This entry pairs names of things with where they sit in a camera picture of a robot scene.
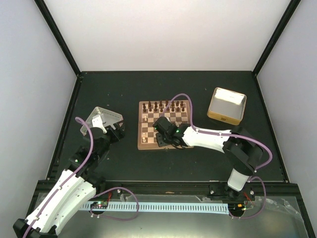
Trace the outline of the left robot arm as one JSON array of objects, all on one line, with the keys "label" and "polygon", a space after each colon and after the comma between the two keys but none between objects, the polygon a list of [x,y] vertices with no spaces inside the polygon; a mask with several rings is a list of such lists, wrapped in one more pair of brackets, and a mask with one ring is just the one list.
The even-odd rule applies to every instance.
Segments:
[{"label": "left robot arm", "polygon": [[124,121],[101,129],[89,127],[81,118],[76,120],[86,130],[80,146],[40,205],[25,219],[14,223],[13,230],[19,238],[56,238],[88,200],[106,193],[105,179],[95,169],[110,145],[125,136]]}]

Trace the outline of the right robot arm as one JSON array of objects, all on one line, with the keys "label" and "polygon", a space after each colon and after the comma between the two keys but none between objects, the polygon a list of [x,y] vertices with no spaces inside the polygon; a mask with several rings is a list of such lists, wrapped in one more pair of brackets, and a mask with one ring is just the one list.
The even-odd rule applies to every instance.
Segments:
[{"label": "right robot arm", "polygon": [[254,142],[240,138],[239,130],[231,132],[207,129],[198,132],[189,124],[182,123],[177,126],[169,121],[156,121],[153,128],[157,130],[159,147],[204,147],[223,153],[233,165],[225,187],[225,194],[231,200],[236,200],[243,194],[244,185],[254,175],[263,156],[262,148]]}]

